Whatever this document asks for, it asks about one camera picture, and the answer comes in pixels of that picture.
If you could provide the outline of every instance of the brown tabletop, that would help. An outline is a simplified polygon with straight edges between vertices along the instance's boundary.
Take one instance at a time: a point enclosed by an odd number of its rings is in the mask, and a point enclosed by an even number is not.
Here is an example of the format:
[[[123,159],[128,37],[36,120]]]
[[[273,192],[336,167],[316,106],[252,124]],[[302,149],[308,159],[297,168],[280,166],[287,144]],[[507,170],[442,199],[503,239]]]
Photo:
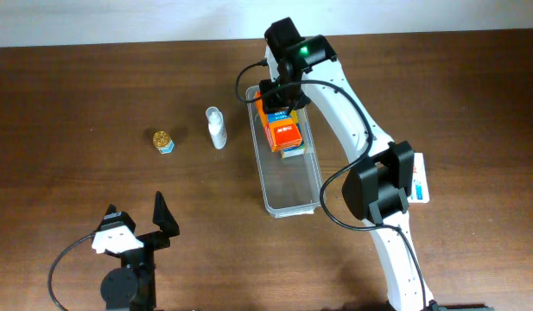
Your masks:
[[[410,208],[426,282],[442,304],[533,310],[533,30],[329,38],[376,122],[423,152],[431,201]],[[55,257],[94,230],[109,203],[154,231],[155,191],[181,235],[156,253],[158,306],[178,310],[364,309],[386,300],[371,237],[317,209],[271,218],[239,71],[265,43],[194,41],[0,48],[0,310],[53,310]],[[241,92],[266,79],[257,68]],[[225,115],[212,146],[205,109]],[[322,177],[345,155],[309,116]],[[175,142],[160,155],[151,142]],[[352,219],[340,195],[327,203]],[[90,243],[54,274],[71,310],[100,310],[117,259]]]

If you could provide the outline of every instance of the black cable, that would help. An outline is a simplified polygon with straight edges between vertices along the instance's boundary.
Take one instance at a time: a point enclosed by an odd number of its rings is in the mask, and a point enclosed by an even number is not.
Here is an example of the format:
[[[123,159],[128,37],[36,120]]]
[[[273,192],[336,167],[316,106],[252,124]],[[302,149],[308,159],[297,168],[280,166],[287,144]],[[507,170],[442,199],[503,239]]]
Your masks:
[[[366,138],[366,143],[367,143],[366,149],[362,153],[362,155],[359,156],[359,158],[357,158],[353,162],[349,163],[348,165],[346,165],[345,167],[343,167],[339,171],[335,172],[333,175],[331,175],[324,182],[324,184],[320,188],[320,205],[321,205],[321,208],[324,210],[324,213],[326,213],[327,217],[330,218],[330,220],[332,220],[337,225],[340,225],[343,228],[346,228],[348,230],[353,230],[353,231],[357,231],[357,232],[369,232],[369,231],[379,230],[379,229],[391,229],[391,230],[396,231],[398,236],[401,237],[401,239],[403,240],[404,245],[406,246],[406,248],[408,250],[408,253],[410,254],[410,257],[412,257],[412,261],[414,262],[414,265],[416,267],[416,271],[417,271],[417,274],[418,274],[418,279],[420,281],[420,285],[422,286],[422,305],[423,305],[423,309],[422,310],[425,310],[427,308],[427,303],[426,303],[425,285],[423,283],[422,271],[420,269],[420,264],[418,263],[416,255],[414,254],[414,250],[412,250],[412,245],[410,245],[410,242],[406,238],[406,236],[404,235],[403,230],[400,227],[395,227],[393,225],[375,225],[375,226],[365,226],[365,227],[358,227],[358,226],[354,226],[354,225],[348,225],[348,224],[340,221],[339,219],[335,218],[335,216],[333,216],[333,214],[331,214],[331,212],[329,212],[329,209],[327,208],[326,202],[324,201],[324,193],[326,192],[327,186],[329,186],[329,184],[332,183],[332,181],[334,181],[336,178],[340,177],[345,172],[347,172],[348,170],[350,170],[351,168],[356,166],[364,158],[366,158],[368,156],[368,153],[371,150],[371,146],[372,146],[372,143],[373,143],[373,134],[371,133],[371,127],[370,127],[370,124],[368,123],[368,120],[365,117],[365,114],[362,112],[362,110],[360,109],[359,105],[351,97],[351,95],[349,95],[343,88],[341,88],[339,86],[336,86],[333,83],[326,82],[326,81],[321,81],[321,80],[313,80],[313,79],[311,79],[311,80],[302,80],[302,81],[289,82],[289,83],[286,83],[286,84],[284,84],[282,86],[278,86],[278,87],[276,87],[274,89],[271,89],[271,90],[265,92],[264,94],[261,94],[260,97],[257,97],[257,98],[254,98],[254,99],[243,99],[243,98],[241,98],[241,96],[239,95],[239,91],[238,91],[239,80],[241,79],[241,76],[243,75],[243,73],[245,71],[247,71],[250,68],[253,68],[255,66],[264,66],[265,62],[266,62],[265,60],[261,60],[261,61],[255,63],[255,64],[249,65],[243,71],[241,71],[241,73],[239,73],[239,76],[236,79],[236,83],[235,83],[235,93],[236,93],[236,95],[237,95],[237,97],[238,97],[238,99],[240,101],[242,101],[242,102],[244,102],[246,104],[250,104],[250,103],[257,102],[258,100],[260,100],[262,98],[267,98],[268,96],[270,96],[272,94],[275,94],[277,92],[280,92],[281,90],[286,89],[286,88],[291,87],[291,86],[301,86],[301,85],[306,85],[306,84],[321,85],[321,86],[329,86],[329,87],[333,88],[336,92],[340,92],[341,95],[343,95],[354,106],[354,108],[356,109],[357,113],[360,115],[360,118],[362,119],[362,122],[364,123],[364,127],[366,129],[366,134],[368,135],[368,137]]]
[[[51,269],[49,269],[49,275],[48,275],[48,291],[49,295],[51,296],[51,300],[62,311],[68,311],[67,308],[65,308],[63,305],[60,304],[60,302],[57,300],[57,297],[55,297],[55,294],[53,293],[53,287],[51,286],[51,281],[53,279],[53,272],[55,270],[55,267],[57,266],[57,263],[73,248],[76,246],[84,243],[87,239],[93,238],[95,236],[95,232],[92,232],[85,237],[79,239],[78,241],[72,243],[70,246],[68,246],[59,256],[53,261],[53,264],[51,265]]]

